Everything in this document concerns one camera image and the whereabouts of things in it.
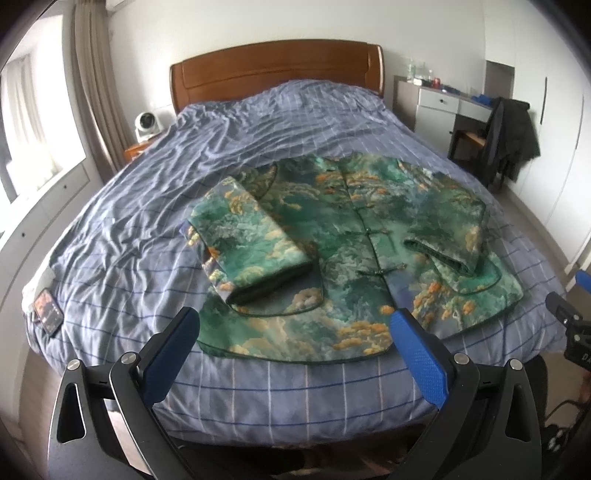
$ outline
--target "blue plaid duvet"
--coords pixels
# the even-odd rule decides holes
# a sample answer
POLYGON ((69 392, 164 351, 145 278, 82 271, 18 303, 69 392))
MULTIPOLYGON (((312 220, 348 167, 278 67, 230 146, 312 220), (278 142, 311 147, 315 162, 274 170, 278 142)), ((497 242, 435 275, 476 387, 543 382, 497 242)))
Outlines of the blue plaid duvet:
MULTIPOLYGON (((65 314, 49 338, 27 321, 33 350, 58 372, 68 360, 114 362, 138 351, 209 282, 178 227, 199 196, 243 165, 306 153, 380 153, 447 173, 488 204, 490 247, 519 278, 524 299, 504 316, 448 338, 485 364, 564 348, 545 309, 562 287, 548 261, 470 175, 425 147, 366 90, 329 82, 283 84, 240 102, 187 107, 170 130, 83 209, 50 260, 65 314)), ((203 355, 197 345, 154 407, 173 435, 207 443, 302 445, 400 426, 429 412, 395 351, 360 362, 294 365, 203 355)))

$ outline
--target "white fan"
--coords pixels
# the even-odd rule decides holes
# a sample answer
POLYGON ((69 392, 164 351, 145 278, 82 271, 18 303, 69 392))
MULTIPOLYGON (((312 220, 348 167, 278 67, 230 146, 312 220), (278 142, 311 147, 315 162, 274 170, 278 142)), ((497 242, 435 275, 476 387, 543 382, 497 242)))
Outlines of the white fan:
POLYGON ((135 136, 138 143, 145 142, 160 132, 158 119, 152 112, 142 112, 135 118, 135 136))

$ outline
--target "folded garment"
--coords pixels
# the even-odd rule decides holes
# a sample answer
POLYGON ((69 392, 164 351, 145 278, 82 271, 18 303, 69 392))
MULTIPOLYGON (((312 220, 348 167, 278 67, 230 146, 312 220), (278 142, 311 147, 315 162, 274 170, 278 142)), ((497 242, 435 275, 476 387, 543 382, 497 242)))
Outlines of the folded garment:
POLYGON ((454 180, 382 155, 246 168, 183 228, 213 285, 197 341, 217 356, 344 362, 391 346, 397 307, 440 338, 478 325, 523 295, 482 244, 485 215, 454 180), (437 235, 420 213, 430 202, 449 223, 437 235), (411 238, 428 249, 409 248, 411 238), (238 287, 254 294, 229 298, 238 287))
POLYGON ((183 231, 218 295, 230 304, 264 297, 312 268, 310 257, 232 177, 197 202, 183 231))
POLYGON ((434 174, 404 244, 461 275, 475 275, 487 220, 486 204, 474 192, 434 174))

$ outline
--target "white cloth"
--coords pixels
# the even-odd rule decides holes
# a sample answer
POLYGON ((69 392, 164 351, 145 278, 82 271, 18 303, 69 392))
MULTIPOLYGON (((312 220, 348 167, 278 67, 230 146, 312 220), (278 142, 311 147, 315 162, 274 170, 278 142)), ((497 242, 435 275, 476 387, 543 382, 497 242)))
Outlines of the white cloth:
POLYGON ((8 170, 18 194, 42 187, 59 167, 47 148, 35 93, 31 57, 8 63, 2 71, 0 99, 12 161, 8 170))

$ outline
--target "nightstand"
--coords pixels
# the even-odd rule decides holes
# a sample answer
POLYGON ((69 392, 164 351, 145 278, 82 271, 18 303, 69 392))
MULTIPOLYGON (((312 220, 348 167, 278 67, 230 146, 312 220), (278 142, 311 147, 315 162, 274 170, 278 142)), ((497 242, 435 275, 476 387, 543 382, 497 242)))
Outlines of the nightstand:
POLYGON ((125 161, 127 163, 131 163, 140 153, 142 153, 146 148, 148 148, 151 144, 153 144, 156 140, 160 138, 161 134, 155 135, 154 137, 146 140, 145 142, 136 143, 132 145, 127 150, 123 152, 125 161))

